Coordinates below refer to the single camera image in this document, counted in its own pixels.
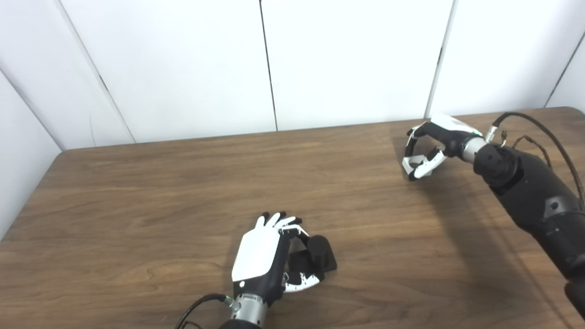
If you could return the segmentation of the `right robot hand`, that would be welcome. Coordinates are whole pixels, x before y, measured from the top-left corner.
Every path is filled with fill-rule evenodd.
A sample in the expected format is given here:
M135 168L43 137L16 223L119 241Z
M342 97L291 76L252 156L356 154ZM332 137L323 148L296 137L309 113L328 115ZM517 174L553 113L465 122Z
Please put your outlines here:
M432 115L430 120L412 127L407 137L402 166L410 181L431 175L447 158L459 158L473 164L477 152L487 145L480 131L445 114ZM426 155L415 155L415 146L422 137L431 137L441 145Z

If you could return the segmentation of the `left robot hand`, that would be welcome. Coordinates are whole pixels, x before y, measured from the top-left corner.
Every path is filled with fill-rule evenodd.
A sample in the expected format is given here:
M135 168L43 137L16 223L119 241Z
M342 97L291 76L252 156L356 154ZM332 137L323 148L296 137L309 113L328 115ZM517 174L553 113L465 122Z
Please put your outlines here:
M286 271L293 238L305 245L310 235L302 219L281 211L262 213L253 229L245 233L232 268L235 306L222 329L261 329L269 308L286 293L312 288L324 280L323 273Z

